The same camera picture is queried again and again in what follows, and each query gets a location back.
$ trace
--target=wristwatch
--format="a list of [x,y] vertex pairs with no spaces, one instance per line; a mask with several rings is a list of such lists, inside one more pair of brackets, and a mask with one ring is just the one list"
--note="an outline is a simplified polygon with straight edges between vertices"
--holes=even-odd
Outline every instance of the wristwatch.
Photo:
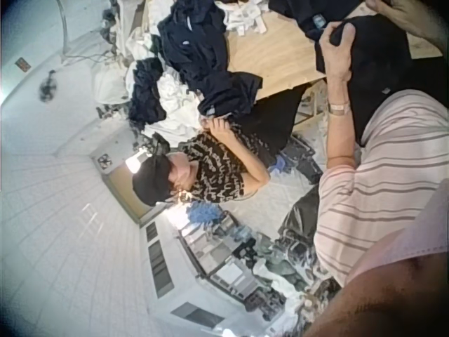
[[329,113],[334,116],[344,116],[351,111],[351,104],[330,104],[329,103]]

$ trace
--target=wooden table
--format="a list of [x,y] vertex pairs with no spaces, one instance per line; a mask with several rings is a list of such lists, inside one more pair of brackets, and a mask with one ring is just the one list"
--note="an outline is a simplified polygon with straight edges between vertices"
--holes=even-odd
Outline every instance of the wooden table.
[[[151,0],[146,0],[143,27],[148,24],[149,6]],[[363,2],[348,17],[372,14]],[[229,71],[250,72],[264,79],[257,99],[325,77],[315,69],[314,42],[306,38],[294,20],[275,12],[264,13],[262,18],[267,26],[264,34],[246,32],[240,37],[236,32],[227,33]],[[441,55],[423,39],[408,39],[413,58]]]

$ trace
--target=striped shirt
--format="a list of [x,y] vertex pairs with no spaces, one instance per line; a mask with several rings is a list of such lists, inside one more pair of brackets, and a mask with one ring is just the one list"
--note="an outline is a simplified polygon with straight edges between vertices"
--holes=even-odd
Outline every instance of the striped shirt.
[[362,143],[358,168],[337,166],[320,180],[314,243],[341,285],[359,258],[409,226],[449,177],[448,110],[422,92],[401,91],[377,109]]

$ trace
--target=person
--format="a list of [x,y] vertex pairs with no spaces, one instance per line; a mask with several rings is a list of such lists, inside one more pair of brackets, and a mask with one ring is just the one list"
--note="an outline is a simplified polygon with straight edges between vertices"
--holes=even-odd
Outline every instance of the person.
[[220,203],[257,192],[270,181],[267,168],[288,142],[305,89],[267,98],[238,121],[204,119],[203,132],[180,152],[154,155],[142,163],[133,176],[136,195],[154,206],[173,198]]
[[[447,57],[448,27],[418,0],[367,1]],[[347,94],[355,31],[342,43],[326,28],[328,170],[319,192],[314,238],[323,266],[343,289],[306,337],[439,336],[448,329],[448,111],[419,91],[389,97],[368,122],[361,164],[354,160]]]

